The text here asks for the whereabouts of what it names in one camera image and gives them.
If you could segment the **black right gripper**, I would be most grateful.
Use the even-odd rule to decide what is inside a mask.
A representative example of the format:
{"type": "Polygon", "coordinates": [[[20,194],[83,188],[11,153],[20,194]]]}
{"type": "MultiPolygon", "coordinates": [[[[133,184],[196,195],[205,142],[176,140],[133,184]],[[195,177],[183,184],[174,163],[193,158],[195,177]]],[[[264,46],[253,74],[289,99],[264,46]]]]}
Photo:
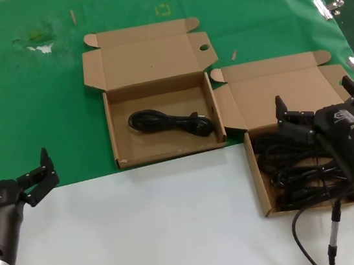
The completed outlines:
{"type": "Polygon", "coordinates": [[[349,93],[347,101],[315,113],[290,111],[281,97],[276,96],[277,126],[280,134],[299,143],[312,145],[318,139],[348,180],[354,182],[354,81],[347,75],[341,85],[349,93]]]}

